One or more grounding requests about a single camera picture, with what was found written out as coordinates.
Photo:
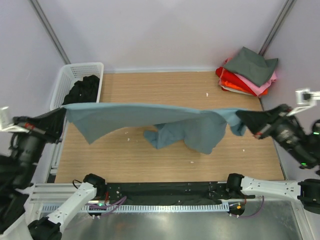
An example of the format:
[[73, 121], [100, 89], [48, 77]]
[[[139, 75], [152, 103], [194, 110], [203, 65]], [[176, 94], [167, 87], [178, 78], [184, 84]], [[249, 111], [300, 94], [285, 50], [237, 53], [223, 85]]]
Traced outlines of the light blue t shirt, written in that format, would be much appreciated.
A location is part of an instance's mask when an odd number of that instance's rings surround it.
[[146, 103], [72, 103], [64, 105], [66, 119], [92, 144], [122, 128], [154, 126], [144, 138], [156, 149], [184, 141], [199, 153], [209, 155], [223, 139], [229, 127], [235, 136], [243, 136], [245, 124], [236, 115], [237, 108], [199, 110]]

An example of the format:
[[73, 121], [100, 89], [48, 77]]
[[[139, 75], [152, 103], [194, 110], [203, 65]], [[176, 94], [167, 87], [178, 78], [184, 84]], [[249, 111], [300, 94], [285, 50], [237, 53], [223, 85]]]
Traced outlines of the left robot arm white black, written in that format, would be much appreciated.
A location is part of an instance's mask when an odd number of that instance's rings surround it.
[[10, 116], [0, 109], [0, 130], [11, 133], [9, 155], [0, 157], [0, 237], [3, 240], [59, 240], [68, 224], [91, 200], [106, 194], [106, 182], [88, 174], [76, 188], [33, 184], [47, 144], [61, 142], [64, 108], [45, 114]]

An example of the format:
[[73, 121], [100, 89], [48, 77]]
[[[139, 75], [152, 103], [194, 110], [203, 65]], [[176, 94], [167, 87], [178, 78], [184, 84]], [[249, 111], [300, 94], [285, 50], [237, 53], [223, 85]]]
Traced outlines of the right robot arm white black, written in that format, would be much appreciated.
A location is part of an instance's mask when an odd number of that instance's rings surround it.
[[[281, 104], [267, 111], [238, 110], [236, 115], [258, 140], [272, 138], [286, 151], [302, 170], [320, 167], [320, 121], [316, 120], [309, 134], [296, 118], [298, 109]], [[320, 212], [320, 181], [308, 178], [294, 180], [285, 165], [281, 170], [284, 181], [269, 181], [231, 173], [227, 178], [225, 192], [231, 198], [268, 196], [287, 201], [298, 201], [304, 210], [313, 214]]]

